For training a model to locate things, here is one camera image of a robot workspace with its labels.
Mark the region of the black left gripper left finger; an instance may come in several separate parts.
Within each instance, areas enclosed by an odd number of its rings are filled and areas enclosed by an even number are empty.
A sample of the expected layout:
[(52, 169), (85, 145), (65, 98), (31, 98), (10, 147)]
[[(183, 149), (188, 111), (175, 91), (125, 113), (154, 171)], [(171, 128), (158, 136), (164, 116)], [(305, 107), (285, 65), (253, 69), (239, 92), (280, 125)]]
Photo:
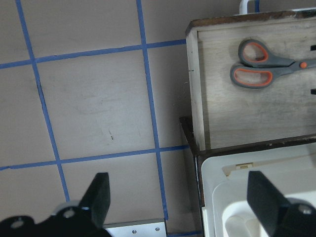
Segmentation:
[(97, 228), (103, 227), (110, 207), (110, 182), (107, 172), (94, 176), (78, 207)]

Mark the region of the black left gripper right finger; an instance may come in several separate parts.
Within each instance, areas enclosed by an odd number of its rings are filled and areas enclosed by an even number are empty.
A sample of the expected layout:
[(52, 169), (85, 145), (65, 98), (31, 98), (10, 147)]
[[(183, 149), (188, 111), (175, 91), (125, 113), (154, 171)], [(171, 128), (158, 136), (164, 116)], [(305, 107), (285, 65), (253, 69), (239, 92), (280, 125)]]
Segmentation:
[(247, 202), (270, 237), (277, 237), (290, 201), (261, 172), (250, 171), (247, 184)]

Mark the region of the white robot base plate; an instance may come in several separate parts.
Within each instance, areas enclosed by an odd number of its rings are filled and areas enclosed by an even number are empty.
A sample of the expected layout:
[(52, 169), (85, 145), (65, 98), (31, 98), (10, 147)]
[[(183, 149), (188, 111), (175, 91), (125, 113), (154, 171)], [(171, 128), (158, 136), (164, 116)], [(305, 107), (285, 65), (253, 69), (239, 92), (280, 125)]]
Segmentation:
[(103, 228), (112, 237), (167, 237), (164, 219), (104, 224)]

